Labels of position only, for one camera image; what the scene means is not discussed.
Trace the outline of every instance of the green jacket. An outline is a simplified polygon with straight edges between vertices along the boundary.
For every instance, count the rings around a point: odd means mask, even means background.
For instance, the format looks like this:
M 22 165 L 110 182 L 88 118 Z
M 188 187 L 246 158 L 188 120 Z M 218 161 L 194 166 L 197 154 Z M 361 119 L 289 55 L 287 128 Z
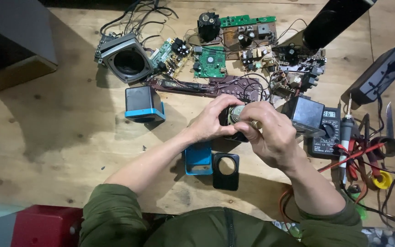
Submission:
M 83 208 L 80 246 L 367 246 L 353 204 L 330 216 L 300 210 L 302 238 L 239 211 L 209 207 L 176 216 L 148 236 L 136 194 L 122 185 L 98 185 Z

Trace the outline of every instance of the wooden workbench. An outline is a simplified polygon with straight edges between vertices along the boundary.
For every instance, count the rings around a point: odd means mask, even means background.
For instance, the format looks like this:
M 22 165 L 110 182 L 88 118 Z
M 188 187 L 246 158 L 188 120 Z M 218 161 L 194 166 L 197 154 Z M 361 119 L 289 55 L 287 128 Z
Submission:
M 268 0 L 248 3 L 172 1 L 161 2 L 174 9 L 179 19 L 151 14 L 147 20 L 163 20 L 162 26 L 144 27 L 142 37 L 161 34 L 145 45 L 158 48 L 168 37 L 180 37 L 196 28 L 196 20 L 206 11 L 220 16 L 249 14 L 275 15 L 280 34 L 296 19 L 310 22 L 326 0 Z M 93 61 L 100 36 L 99 28 L 121 15 L 119 11 L 50 9 L 54 44 L 58 53 L 57 72 L 0 93 L 0 202 L 15 205 L 48 204 L 82 207 L 92 189 L 112 172 L 148 149 L 173 137 L 211 101 L 208 98 L 160 93 L 167 121 L 147 126 L 126 121 L 125 89 L 107 69 Z M 135 16 L 141 18 L 145 12 Z M 301 30 L 296 22 L 293 28 Z M 113 25 L 107 31 L 123 30 Z M 307 95 L 326 106 L 336 107 L 341 94 L 380 54 L 395 46 L 395 1 L 378 1 L 334 40 L 327 49 L 326 73 Z M 179 78 L 191 81 L 191 62 Z M 242 75 L 236 65 L 227 63 L 231 75 Z M 395 82 L 383 95 L 385 106 L 393 102 L 395 124 Z M 362 119 L 366 112 L 375 121 L 376 103 L 365 105 L 353 115 Z M 213 149 L 240 155 L 240 184 L 236 192 L 212 188 L 208 177 L 184 175 L 177 157 L 156 182 L 139 198 L 145 212 L 179 214 L 209 206 L 226 206 L 262 219 L 281 219 L 277 199 L 289 179 L 267 167 L 249 144 L 217 141 Z M 316 168 L 328 160 L 310 159 Z M 395 157 L 386 160 L 395 170 Z M 330 173 L 324 172 L 330 179 Z M 376 193 L 365 199 L 376 207 Z M 395 190 L 388 206 L 395 215 Z M 382 226 L 377 215 L 370 215 L 367 226 Z

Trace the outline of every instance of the knob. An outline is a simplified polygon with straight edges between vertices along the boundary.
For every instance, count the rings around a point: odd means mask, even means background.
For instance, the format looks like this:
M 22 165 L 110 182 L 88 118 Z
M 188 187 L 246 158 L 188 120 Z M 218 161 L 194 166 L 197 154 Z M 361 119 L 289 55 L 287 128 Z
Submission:
M 335 130 L 334 130 L 334 128 L 333 128 L 333 126 L 331 124 L 323 123 L 321 125 L 321 129 L 326 132 L 326 135 L 324 136 L 325 138 L 329 139 L 329 138 L 332 138 L 334 136 Z

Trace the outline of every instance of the forearm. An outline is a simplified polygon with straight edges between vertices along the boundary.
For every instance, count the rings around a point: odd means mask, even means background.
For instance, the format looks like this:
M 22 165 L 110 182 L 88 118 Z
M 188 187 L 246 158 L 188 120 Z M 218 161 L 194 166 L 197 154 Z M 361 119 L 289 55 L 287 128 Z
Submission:
M 140 195 L 155 176 L 192 143 L 192 135 L 184 129 L 167 142 L 138 156 L 130 164 L 113 173 L 104 183 L 123 185 Z
M 297 153 L 297 169 L 285 173 L 292 182 L 298 207 L 312 215 L 332 215 L 343 210 L 345 200 L 341 194 L 310 165 L 303 149 Z

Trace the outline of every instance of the jacket sleeve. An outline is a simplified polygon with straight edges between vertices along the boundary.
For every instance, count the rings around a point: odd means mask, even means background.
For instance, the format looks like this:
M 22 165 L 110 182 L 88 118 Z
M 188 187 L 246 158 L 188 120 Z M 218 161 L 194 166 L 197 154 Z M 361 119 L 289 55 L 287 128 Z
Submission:
M 301 216 L 301 242 L 315 247 L 365 247 L 368 239 L 362 233 L 362 220 L 353 202 L 347 196 L 345 208 L 334 215 L 310 215 L 299 209 Z
M 83 208 L 79 245 L 142 246 L 147 222 L 142 219 L 136 194 L 116 184 L 98 185 Z

